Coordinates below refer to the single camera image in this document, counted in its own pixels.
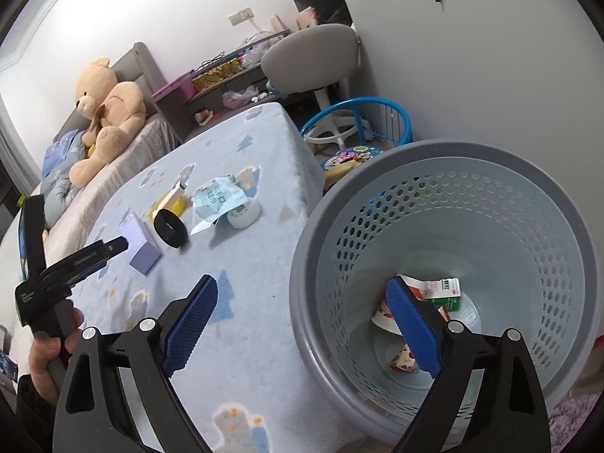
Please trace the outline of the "person's left hand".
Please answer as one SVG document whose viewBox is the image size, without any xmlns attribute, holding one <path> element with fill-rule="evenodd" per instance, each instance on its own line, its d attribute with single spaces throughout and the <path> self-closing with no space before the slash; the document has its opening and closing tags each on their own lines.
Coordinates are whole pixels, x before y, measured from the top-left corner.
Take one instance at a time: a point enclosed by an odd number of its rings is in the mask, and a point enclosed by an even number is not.
<svg viewBox="0 0 604 453">
<path fill-rule="evenodd" d="M 62 342 L 59 337 L 35 336 L 30 350 L 29 366 L 33 385 L 42 399 L 55 407 L 59 402 L 59 388 L 49 372 L 48 365 L 59 356 L 62 347 L 72 355 L 82 334 L 80 326 L 84 322 L 83 313 L 73 308 L 75 329 Z"/>
</svg>

